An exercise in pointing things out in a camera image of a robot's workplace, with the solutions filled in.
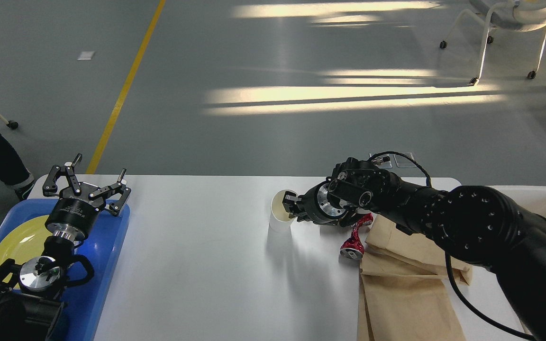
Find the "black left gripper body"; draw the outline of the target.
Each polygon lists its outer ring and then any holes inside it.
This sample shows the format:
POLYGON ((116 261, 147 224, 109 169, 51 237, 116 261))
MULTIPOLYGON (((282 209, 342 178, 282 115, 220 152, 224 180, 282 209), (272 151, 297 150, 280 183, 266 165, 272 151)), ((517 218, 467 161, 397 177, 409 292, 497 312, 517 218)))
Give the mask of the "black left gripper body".
POLYGON ((100 214, 100 208, 75 198, 57 201, 45 228, 55 236, 64 236, 71 241, 84 241, 89 237, 100 214))

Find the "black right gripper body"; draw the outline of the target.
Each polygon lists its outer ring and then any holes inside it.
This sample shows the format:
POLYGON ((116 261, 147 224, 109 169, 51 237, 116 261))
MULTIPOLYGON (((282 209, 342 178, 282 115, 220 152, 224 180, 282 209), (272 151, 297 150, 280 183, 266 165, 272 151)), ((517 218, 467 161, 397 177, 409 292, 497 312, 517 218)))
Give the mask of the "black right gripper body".
POLYGON ((320 183, 301 196, 301 209, 304 213, 300 216, 302 222, 334 226, 346 216, 346 209, 336 208, 328 200, 329 184, 329 182, 320 183))

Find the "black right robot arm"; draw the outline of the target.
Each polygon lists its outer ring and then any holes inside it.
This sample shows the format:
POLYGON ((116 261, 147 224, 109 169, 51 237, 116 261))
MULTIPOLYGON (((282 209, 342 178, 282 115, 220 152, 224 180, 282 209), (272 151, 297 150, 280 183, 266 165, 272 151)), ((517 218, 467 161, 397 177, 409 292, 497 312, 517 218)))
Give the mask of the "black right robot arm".
POLYGON ((280 204, 290 219, 299 222, 346 227, 372 212, 388 218, 407 235, 424 235, 446 253, 447 274, 451 274, 452 258, 494 273, 531 335, 481 313, 451 278, 453 291, 475 315, 525 340, 546 341, 546 217, 492 187, 437 190, 428 173, 424 186, 404 181, 380 167, 392 154, 348 158, 305 194, 282 192, 280 204))

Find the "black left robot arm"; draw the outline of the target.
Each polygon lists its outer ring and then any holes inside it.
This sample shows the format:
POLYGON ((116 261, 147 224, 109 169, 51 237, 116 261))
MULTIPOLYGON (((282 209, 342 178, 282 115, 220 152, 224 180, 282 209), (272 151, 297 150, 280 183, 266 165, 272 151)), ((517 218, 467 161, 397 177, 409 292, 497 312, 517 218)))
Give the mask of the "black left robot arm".
POLYGON ((80 181, 82 154, 52 166, 43 198, 19 203, 0 225, 46 214, 48 236, 27 261, 0 263, 0 341, 92 341, 126 237, 131 188, 126 169, 112 184, 80 181))

